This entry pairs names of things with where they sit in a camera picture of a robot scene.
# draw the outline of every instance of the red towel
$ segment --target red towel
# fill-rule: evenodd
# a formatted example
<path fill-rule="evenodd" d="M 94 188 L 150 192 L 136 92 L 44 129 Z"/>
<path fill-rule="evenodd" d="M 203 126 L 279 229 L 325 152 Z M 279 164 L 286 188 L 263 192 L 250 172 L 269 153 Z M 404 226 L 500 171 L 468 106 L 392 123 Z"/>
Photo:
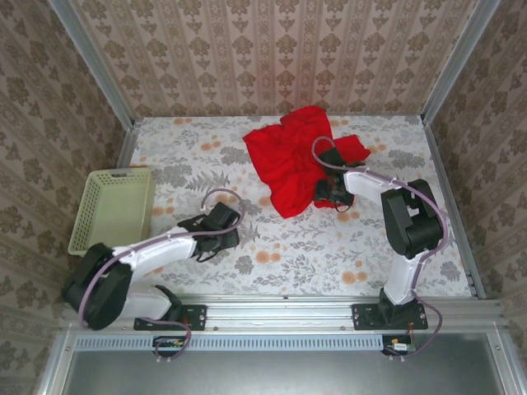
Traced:
<path fill-rule="evenodd" d="M 311 155 L 313 141 L 320 136 L 333 138 L 326 113 L 319 107 L 298 109 L 271 125 L 244 137 L 254 168 L 271 188 L 271 202 L 284 218 L 297 216 L 313 201 L 317 181 L 325 178 L 321 165 Z M 357 136 L 335 140 L 343 159 L 350 163 L 365 160 L 370 151 Z M 331 148 L 317 143 L 316 153 Z"/>

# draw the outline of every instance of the aluminum frame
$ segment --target aluminum frame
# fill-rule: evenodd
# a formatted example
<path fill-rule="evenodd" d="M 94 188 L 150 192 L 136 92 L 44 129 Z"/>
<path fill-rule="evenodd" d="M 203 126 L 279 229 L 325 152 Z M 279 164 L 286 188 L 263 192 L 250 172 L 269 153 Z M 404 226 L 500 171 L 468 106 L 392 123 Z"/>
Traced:
<path fill-rule="evenodd" d="M 217 335 L 338 335 L 347 334 L 395 334 L 403 331 L 355 331 L 352 325 L 351 305 L 374 303 L 376 298 L 347 296 L 242 296 L 242 295 L 184 295 L 184 304 L 208 306 L 207 327 L 201 336 Z M 510 335 L 506 333 L 506 321 L 497 300 L 476 298 L 426 298 L 443 314 L 441 333 L 486 333 L 492 348 L 501 385 L 507 395 L 525 394 L 527 385 L 520 368 Z M 430 333 L 437 325 L 437 317 L 427 309 Z M 58 395 L 63 392 L 75 353 L 78 336 L 87 333 L 130 336 L 152 334 L 135 332 L 132 320 L 118 321 L 106 329 L 93 332 L 81 328 L 75 311 L 67 309 L 49 357 L 39 395 Z M 163 332 L 163 335 L 181 332 Z"/>

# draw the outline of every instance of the patterned fabric surface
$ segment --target patterned fabric surface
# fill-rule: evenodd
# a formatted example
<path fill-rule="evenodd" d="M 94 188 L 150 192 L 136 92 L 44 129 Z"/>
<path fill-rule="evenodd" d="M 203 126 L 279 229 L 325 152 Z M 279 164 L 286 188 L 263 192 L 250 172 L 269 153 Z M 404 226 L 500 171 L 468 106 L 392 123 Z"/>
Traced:
<path fill-rule="evenodd" d="M 527 368 L 527 2 L 501 2 L 433 122 L 483 284 Z"/>
<path fill-rule="evenodd" d="M 153 169 L 156 198 L 152 235 L 198 215 L 201 197 L 212 188 L 236 190 L 247 216 L 240 245 L 205 263 L 181 260 L 150 273 L 146 282 L 182 293 L 275 295 L 378 295 L 391 267 L 382 210 L 358 198 L 348 212 L 315 209 L 283 220 L 269 201 L 241 139 L 279 117 L 147 118 L 132 165 Z M 368 165 L 407 181 L 422 177 L 441 207 L 443 197 L 418 116 L 331 117 L 333 135 L 358 134 L 372 151 Z M 224 193 L 215 202 L 236 203 Z M 423 295 L 468 296 L 459 251 L 452 239 L 426 266 Z"/>
<path fill-rule="evenodd" d="M 136 117 L 419 114 L 477 0 L 73 0 Z"/>
<path fill-rule="evenodd" d="M 33 393 L 55 336 L 87 175 L 123 130 L 43 1 L 0 1 L 0 393 Z"/>

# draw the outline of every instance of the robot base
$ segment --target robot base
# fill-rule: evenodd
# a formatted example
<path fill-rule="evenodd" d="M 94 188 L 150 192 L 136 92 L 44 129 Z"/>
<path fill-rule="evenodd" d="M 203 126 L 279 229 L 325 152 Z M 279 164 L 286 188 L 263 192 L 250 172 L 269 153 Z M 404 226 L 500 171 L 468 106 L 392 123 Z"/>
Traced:
<path fill-rule="evenodd" d="M 407 304 L 394 305 L 380 290 L 379 303 L 353 304 L 353 327 L 356 331 L 372 330 L 408 330 L 412 324 L 414 330 L 428 329 L 425 308 L 416 300 Z"/>

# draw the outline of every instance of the green plastic basket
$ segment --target green plastic basket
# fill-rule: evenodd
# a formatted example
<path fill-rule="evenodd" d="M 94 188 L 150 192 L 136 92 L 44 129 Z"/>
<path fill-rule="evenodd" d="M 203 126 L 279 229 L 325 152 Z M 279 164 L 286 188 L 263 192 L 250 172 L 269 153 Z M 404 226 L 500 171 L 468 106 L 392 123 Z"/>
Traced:
<path fill-rule="evenodd" d="M 92 171 L 69 240 L 68 252 L 84 256 L 97 243 L 125 246 L 148 237 L 155 183 L 148 168 Z"/>

